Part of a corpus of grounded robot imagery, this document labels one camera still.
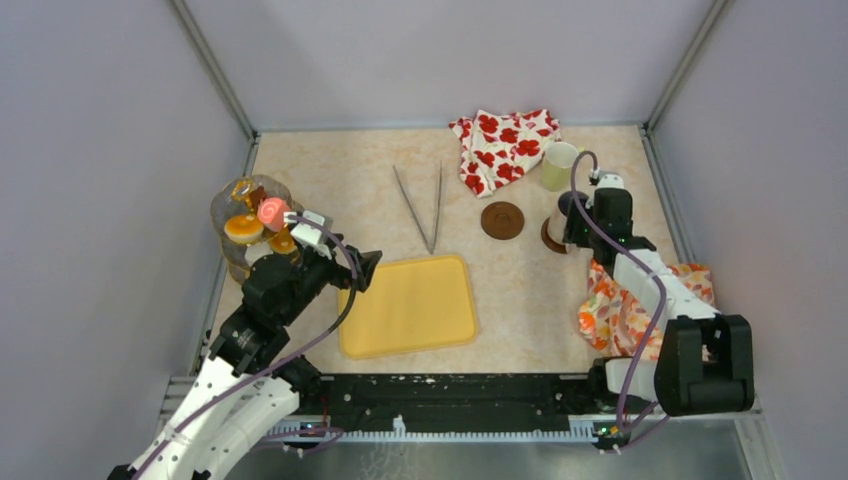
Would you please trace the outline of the pink pearlescent mug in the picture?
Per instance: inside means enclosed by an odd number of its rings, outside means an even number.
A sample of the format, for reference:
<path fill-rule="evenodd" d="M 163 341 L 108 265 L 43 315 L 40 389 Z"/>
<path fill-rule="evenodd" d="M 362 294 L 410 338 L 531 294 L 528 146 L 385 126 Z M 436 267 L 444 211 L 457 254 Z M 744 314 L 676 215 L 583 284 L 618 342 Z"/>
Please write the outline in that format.
<path fill-rule="evenodd" d="M 588 247 L 588 225 L 575 206 L 579 203 L 589 212 L 587 200 L 588 196 L 581 191 L 565 191 L 558 197 L 553 213 L 548 217 L 548 234 L 554 241 L 566 247 Z"/>

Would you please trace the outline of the orange glazed donut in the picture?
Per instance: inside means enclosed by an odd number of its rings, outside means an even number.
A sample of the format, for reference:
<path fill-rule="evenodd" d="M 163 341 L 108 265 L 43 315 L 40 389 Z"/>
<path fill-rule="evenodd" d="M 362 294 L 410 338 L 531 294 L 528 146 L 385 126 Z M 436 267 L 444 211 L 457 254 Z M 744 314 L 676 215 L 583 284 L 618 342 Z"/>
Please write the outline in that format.
<path fill-rule="evenodd" d="M 298 246 L 289 229 L 283 227 L 267 241 L 270 249 L 277 254 L 291 255 L 298 251 Z"/>
<path fill-rule="evenodd" d="M 240 214 L 229 218 L 224 224 L 228 240 L 239 245 L 250 245 L 260 240 L 265 226 L 253 214 Z"/>

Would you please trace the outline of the pink swirl roll cake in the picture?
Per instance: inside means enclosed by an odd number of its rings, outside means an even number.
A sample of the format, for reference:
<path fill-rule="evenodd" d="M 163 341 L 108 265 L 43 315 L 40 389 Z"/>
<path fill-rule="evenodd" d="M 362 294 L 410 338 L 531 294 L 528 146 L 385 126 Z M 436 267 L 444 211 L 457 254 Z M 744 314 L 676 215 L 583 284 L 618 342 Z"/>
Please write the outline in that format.
<path fill-rule="evenodd" d="M 267 197 L 257 207 L 256 216 L 269 230 L 279 232 L 285 226 L 285 216 L 290 211 L 288 203 L 279 197 Z"/>

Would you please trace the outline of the three-tier glass dessert stand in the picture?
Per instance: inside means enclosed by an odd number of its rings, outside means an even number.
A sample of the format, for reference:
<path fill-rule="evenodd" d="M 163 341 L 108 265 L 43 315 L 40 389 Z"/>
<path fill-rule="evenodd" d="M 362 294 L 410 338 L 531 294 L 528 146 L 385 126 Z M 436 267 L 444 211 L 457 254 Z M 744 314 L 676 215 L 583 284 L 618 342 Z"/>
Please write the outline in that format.
<path fill-rule="evenodd" d="M 211 201 L 212 225 L 219 237 L 229 275 L 239 285 L 247 279 L 252 264 L 260 256 L 274 253 L 269 244 L 277 234 L 271 228 L 271 204 L 265 211 L 261 207 L 272 199 L 277 199 L 274 206 L 303 210 L 283 183 L 261 174 L 230 181 Z"/>

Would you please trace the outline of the brown star cookie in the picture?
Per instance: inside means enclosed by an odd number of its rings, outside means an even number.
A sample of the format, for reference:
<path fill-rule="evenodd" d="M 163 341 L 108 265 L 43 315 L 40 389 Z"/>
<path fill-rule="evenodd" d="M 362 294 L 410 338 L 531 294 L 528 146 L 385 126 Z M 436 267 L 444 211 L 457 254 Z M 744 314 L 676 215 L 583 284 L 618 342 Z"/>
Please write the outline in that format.
<path fill-rule="evenodd" d="M 257 212 L 261 204 L 267 199 L 267 192 L 263 186 L 253 189 L 247 196 L 247 205 L 253 212 Z"/>

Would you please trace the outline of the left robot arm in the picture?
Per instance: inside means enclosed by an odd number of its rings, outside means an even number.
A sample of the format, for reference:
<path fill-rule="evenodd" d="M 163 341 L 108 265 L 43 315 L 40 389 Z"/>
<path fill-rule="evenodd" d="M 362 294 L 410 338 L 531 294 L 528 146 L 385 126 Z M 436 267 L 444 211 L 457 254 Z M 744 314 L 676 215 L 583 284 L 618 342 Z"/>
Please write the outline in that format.
<path fill-rule="evenodd" d="M 222 479 L 275 424 L 319 404 L 319 372 L 305 355 L 347 319 L 370 286 L 380 250 L 361 252 L 325 232 L 293 254 L 258 258 L 194 383 L 150 446 L 112 479 Z M 328 286 L 347 292 L 334 321 L 286 356 L 289 327 Z"/>

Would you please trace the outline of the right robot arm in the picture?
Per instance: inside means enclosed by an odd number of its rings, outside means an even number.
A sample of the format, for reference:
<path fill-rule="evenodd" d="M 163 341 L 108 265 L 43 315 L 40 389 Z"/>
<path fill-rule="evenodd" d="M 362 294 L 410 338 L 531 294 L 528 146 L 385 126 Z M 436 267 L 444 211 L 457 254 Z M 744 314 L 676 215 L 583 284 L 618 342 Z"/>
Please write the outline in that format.
<path fill-rule="evenodd" d="M 602 272 L 651 318 L 629 357 L 603 360 L 586 385 L 589 404 L 612 412 L 626 399 L 657 404 L 672 417 L 740 412 L 755 400 L 752 330 L 696 297 L 647 238 L 633 235 L 633 199 L 622 188 L 592 196 L 566 192 L 563 239 L 589 248 Z"/>

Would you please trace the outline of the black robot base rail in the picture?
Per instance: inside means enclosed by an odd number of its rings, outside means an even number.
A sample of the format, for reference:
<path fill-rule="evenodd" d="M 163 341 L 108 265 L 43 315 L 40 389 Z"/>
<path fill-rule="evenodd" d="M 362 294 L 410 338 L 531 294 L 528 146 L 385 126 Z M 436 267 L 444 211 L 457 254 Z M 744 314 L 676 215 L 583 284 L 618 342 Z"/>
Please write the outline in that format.
<path fill-rule="evenodd" d="M 298 414 L 347 432 L 565 432 L 579 415 L 614 414 L 617 395 L 593 374 L 332 374 Z"/>

